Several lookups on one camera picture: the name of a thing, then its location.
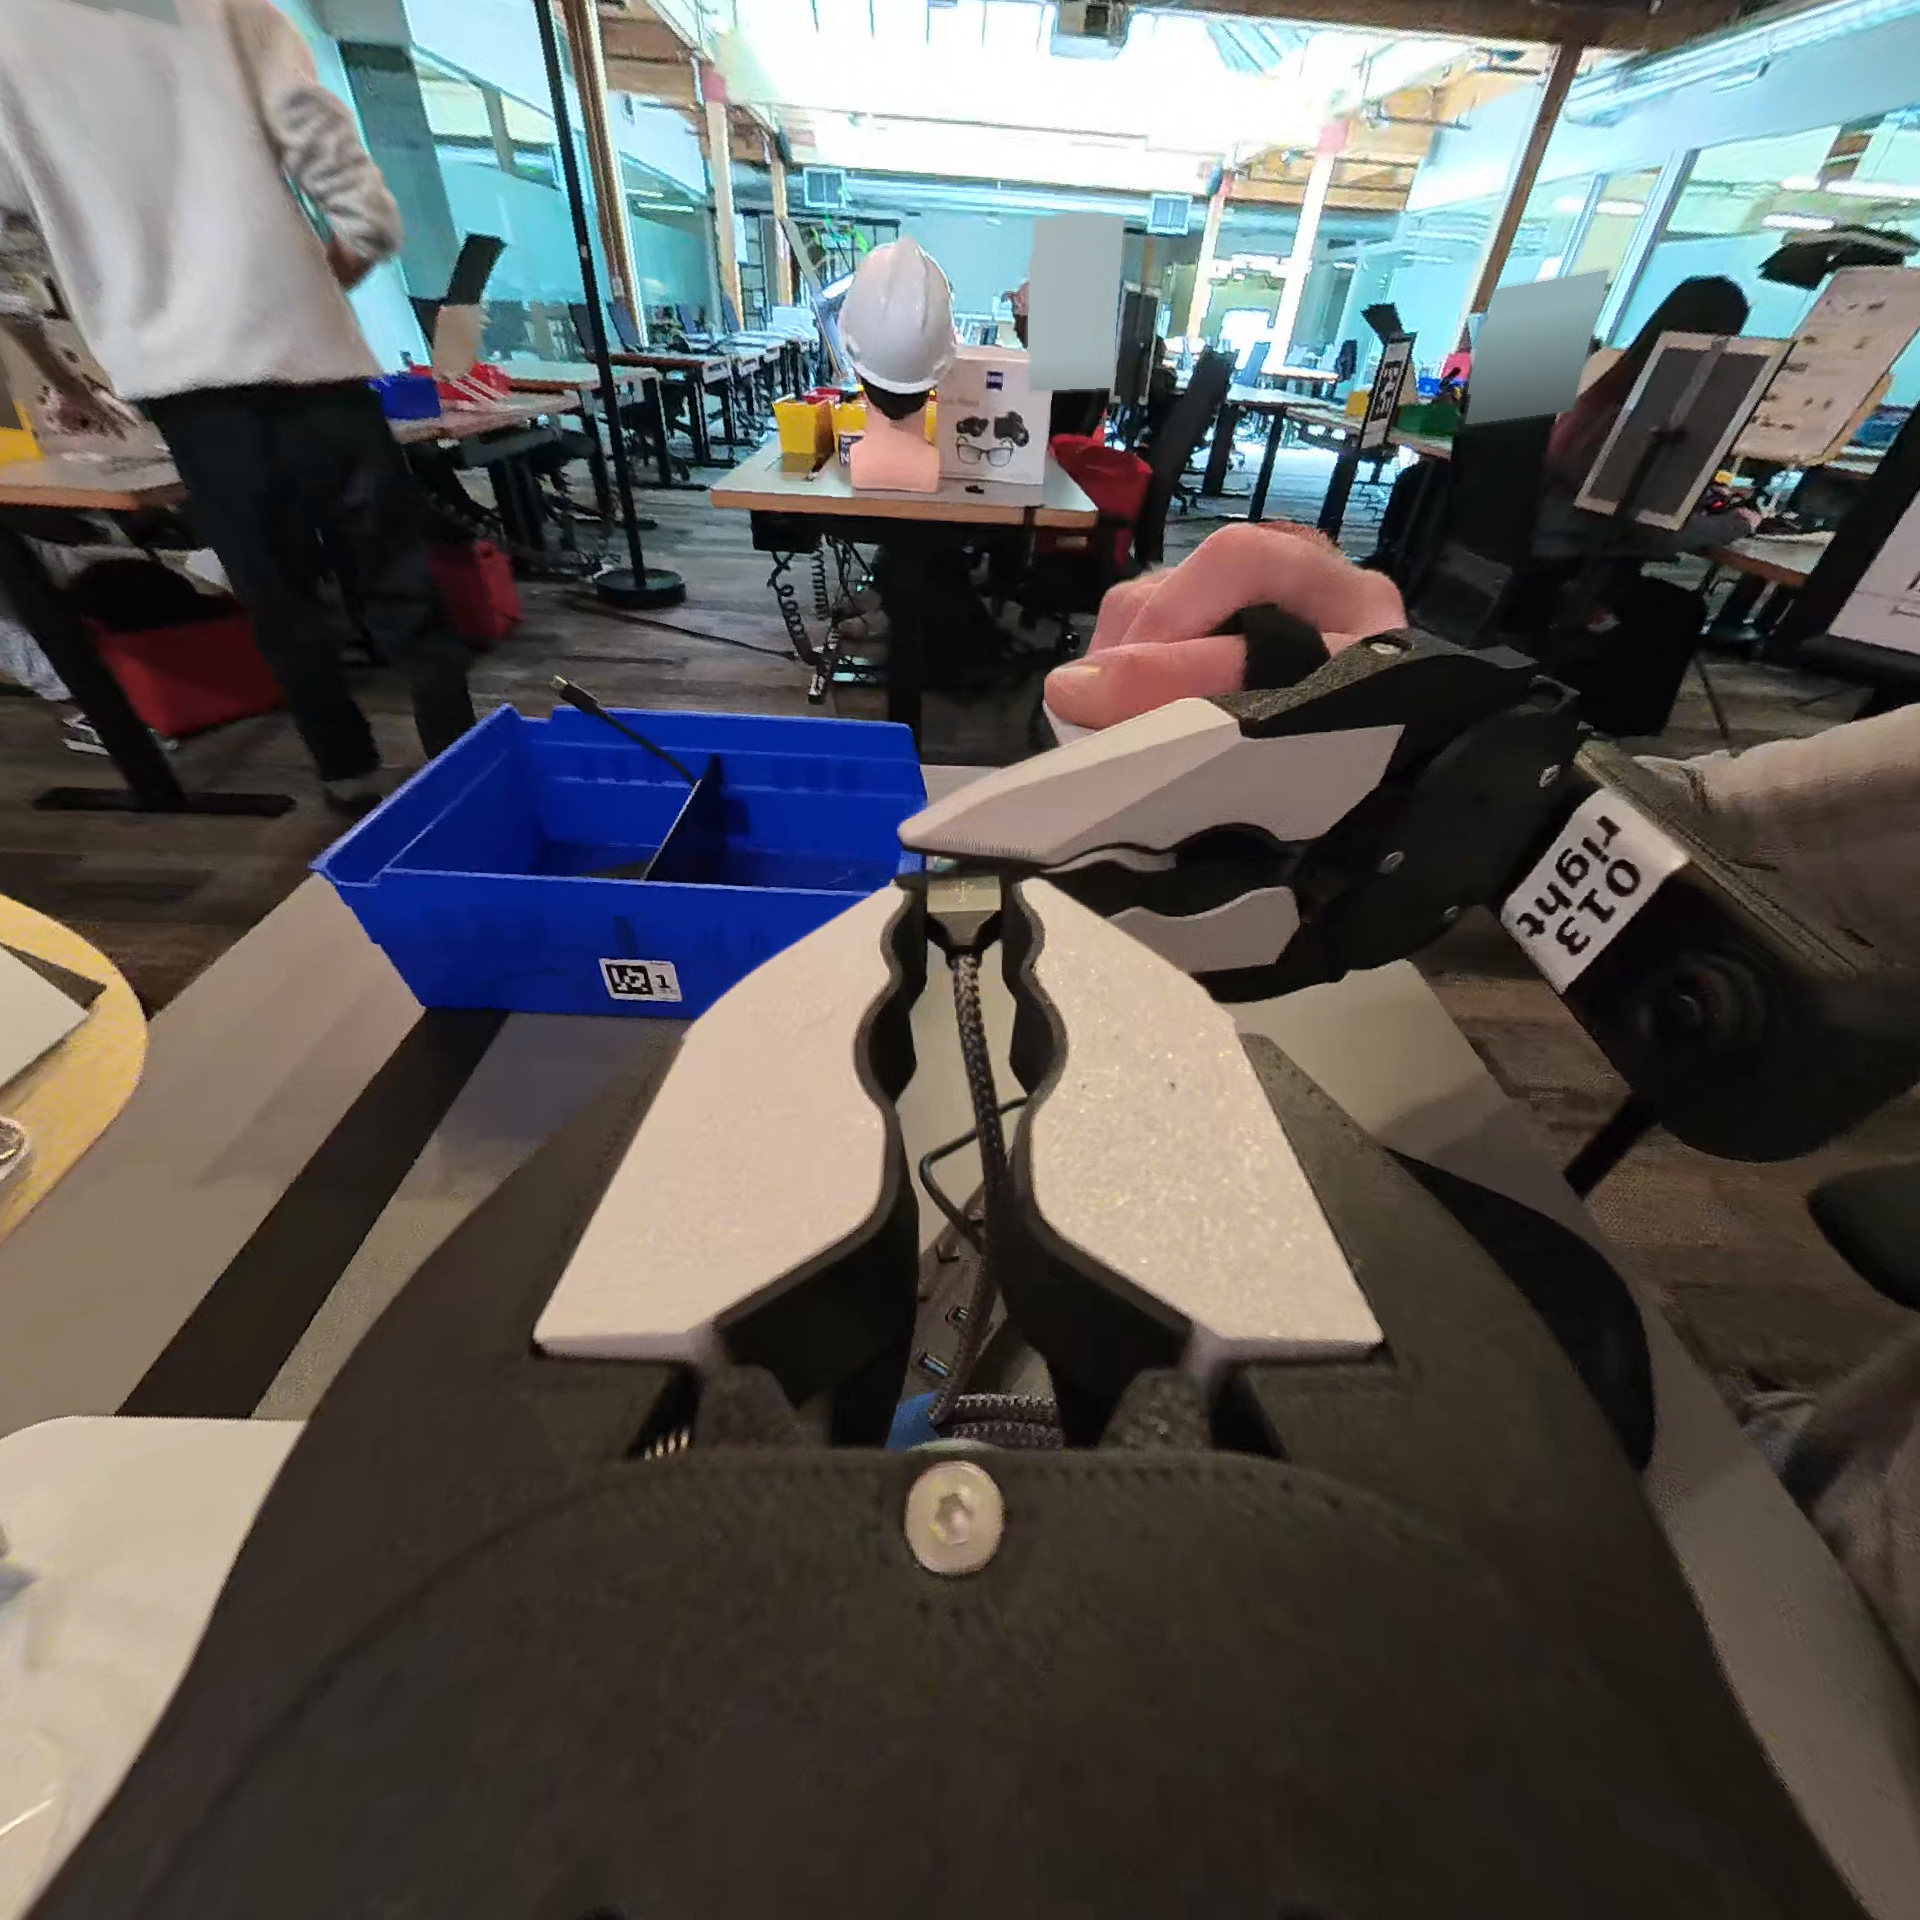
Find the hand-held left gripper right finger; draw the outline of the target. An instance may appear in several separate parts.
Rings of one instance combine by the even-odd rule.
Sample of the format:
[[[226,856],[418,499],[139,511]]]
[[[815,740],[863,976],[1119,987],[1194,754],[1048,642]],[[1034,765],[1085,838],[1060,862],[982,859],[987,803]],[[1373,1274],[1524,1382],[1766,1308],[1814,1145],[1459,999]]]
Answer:
[[[1068,1441],[1172,1376],[1208,1420],[1268,1365],[1387,1356],[1235,1018],[1174,962],[1040,877],[1003,891],[1012,1068],[1003,1290]]]

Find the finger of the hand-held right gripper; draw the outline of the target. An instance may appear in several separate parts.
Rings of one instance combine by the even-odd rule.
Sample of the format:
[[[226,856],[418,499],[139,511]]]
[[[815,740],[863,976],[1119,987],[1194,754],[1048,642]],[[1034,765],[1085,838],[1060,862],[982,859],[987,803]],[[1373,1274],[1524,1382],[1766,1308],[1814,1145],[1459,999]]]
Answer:
[[[1270,967],[1297,932],[1300,908],[1286,884],[1187,914],[1133,906],[1133,937],[1190,978]]]
[[[905,852],[1053,871],[1096,854],[1170,854],[1221,829],[1310,844],[1382,782],[1403,728],[1246,731],[1183,698],[972,780],[897,828]]]

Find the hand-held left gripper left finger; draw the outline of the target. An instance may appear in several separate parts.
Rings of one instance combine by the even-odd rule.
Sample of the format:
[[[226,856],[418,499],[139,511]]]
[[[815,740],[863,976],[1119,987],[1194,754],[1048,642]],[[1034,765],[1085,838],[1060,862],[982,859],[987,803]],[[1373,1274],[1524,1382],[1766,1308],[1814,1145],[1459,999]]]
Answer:
[[[769,1373],[884,1441],[916,1328],[920,887],[887,884],[683,1032],[535,1320],[540,1356]]]

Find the blue plastic bin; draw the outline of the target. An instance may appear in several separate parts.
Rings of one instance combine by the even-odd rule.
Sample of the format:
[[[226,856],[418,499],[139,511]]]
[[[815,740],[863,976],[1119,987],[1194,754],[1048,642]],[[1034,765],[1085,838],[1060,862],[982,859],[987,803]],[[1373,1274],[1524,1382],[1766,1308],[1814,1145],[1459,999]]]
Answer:
[[[590,877],[660,847],[683,780],[567,704],[496,707],[314,862],[422,1007],[692,1020],[920,865],[900,845],[926,803],[908,728],[611,712],[694,773],[721,764],[710,881]]]

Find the person's right hand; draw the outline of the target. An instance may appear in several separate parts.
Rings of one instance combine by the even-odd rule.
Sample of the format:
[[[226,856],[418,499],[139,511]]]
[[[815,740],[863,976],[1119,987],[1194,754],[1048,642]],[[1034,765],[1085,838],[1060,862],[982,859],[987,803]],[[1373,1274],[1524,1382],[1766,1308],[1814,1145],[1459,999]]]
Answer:
[[[1053,667],[1042,707],[1060,740],[1112,728],[1177,700],[1211,700],[1281,676],[1252,666],[1231,630],[1274,607],[1318,636],[1326,655],[1406,626],[1400,590],[1336,539],[1295,521],[1226,521],[1186,558],[1107,588],[1083,653]]]

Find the red office chair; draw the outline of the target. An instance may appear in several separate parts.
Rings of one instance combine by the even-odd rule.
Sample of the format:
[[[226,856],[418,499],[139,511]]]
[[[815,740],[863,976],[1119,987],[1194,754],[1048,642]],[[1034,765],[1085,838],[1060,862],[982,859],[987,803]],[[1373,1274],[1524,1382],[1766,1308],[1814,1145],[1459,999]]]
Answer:
[[[1060,610],[1091,613],[1110,588],[1133,578],[1139,521],[1153,474],[1142,456],[1091,434],[1053,434],[1048,451],[1096,509],[1096,524],[1035,538]]]

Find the black bin divider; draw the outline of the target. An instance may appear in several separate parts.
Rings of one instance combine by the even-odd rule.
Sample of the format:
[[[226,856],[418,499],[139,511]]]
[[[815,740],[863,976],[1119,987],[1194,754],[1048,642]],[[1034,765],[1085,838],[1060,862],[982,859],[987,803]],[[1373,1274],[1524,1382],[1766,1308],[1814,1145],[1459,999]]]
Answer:
[[[592,879],[630,884],[710,884],[707,870],[726,849],[726,811],[721,764],[710,758],[695,773],[679,756],[653,737],[620,720],[583,685],[563,676],[549,677],[549,690],[567,705],[618,734],[646,756],[670,768],[683,782],[682,806],[655,852],[618,865],[590,870]]]

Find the wooden work table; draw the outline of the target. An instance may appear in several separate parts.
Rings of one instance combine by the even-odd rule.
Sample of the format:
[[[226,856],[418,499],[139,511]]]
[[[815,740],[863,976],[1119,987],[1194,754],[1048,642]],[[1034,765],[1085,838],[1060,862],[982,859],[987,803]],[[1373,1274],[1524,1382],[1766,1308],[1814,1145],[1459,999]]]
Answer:
[[[854,488],[836,456],[804,470],[785,465],[777,443],[761,443],[707,490],[707,502],[741,515],[751,547],[772,562],[768,585],[787,648],[810,672],[811,705],[826,704],[848,672],[833,634],[837,578],[811,571],[813,558],[871,545],[922,564],[987,547],[1024,551],[1042,532],[1104,532],[1096,503],[1051,454],[1034,486],[946,475],[932,491],[884,491]]]
[[[546,384],[483,404],[455,406],[434,418],[391,420],[388,430],[406,449],[458,451],[466,465],[493,465],[532,454],[560,420],[583,416],[585,406],[579,389]],[[298,806],[296,795],[272,789],[181,784],[172,756],[131,707],[82,613],[45,571],[35,550],[38,539],[64,545],[67,517],[128,517],[183,502],[185,488],[178,472],[157,454],[114,451],[100,460],[35,454],[4,460],[5,593],[91,725],[114,775],[112,784],[49,784],[29,802],[38,811],[276,819]]]

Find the white cardboard box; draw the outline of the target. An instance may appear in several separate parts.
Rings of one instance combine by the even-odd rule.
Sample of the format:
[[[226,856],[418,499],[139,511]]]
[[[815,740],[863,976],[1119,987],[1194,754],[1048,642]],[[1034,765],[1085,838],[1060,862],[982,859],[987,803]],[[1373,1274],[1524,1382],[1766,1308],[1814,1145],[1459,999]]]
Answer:
[[[962,345],[934,391],[940,475],[957,484],[1037,490],[1051,391],[1021,348]]]

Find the white hard hat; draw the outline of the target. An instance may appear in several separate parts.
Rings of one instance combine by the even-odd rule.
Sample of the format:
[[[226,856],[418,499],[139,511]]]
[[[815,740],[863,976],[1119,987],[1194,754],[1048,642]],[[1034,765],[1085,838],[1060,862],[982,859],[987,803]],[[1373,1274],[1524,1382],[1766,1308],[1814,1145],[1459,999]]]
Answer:
[[[948,276],[910,233],[867,251],[837,311],[844,355],[863,388],[928,395],[957,354]]]

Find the instruction sheet on stand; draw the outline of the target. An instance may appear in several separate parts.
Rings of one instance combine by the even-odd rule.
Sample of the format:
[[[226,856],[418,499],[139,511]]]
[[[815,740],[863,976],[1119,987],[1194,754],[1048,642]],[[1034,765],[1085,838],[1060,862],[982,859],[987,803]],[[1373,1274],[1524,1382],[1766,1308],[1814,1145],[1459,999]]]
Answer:
[[[24,1139],[4,1168],[2,1236],[10,1237],[130,1103],[146,1066],[148,1018],[107,953],[51,915],[5,895],[2,937],[35,969],[71,976],[61,996],[86,997],[69,1032],[4,1082],[4,1120]]]

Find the white stand base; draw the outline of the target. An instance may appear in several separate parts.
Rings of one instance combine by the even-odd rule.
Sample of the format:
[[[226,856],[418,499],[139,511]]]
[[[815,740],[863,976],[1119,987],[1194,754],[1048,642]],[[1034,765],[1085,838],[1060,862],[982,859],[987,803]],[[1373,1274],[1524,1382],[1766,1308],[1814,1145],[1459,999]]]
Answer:
[[[71,1413],[2,1441],[2,1914],[121,1786],[300,1420]]]

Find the black pole stand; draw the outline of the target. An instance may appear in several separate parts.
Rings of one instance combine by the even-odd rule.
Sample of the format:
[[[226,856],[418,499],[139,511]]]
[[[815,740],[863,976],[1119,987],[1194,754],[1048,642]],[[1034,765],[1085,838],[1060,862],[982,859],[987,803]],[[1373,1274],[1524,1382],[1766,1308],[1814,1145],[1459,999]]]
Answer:
[[[682,610],[686,584],[679,574],[647,564],[644,528],[633,495],[620,368],[611,355],[611,297],[632,289],[632,237],[618,155],[608,117],[605,61],[592,4],[535,2],[540,59],[548,109],[555,127],[562,189],[567,203],[573,247],[585,303],[588,360],[605,432],[611,495],[623,560],[603,565],[592,581],[596,595],[618,611],[653,615]]]

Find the red plastic bin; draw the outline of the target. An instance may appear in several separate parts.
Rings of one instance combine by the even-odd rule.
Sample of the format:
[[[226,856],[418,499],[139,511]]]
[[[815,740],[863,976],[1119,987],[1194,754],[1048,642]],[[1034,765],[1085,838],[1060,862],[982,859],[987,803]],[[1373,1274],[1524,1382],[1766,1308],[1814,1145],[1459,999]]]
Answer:
[[[139,720],[164,737],[191,737],[284,705],[254,626],[237,606],[143,630],[83,618],[83,630]]]

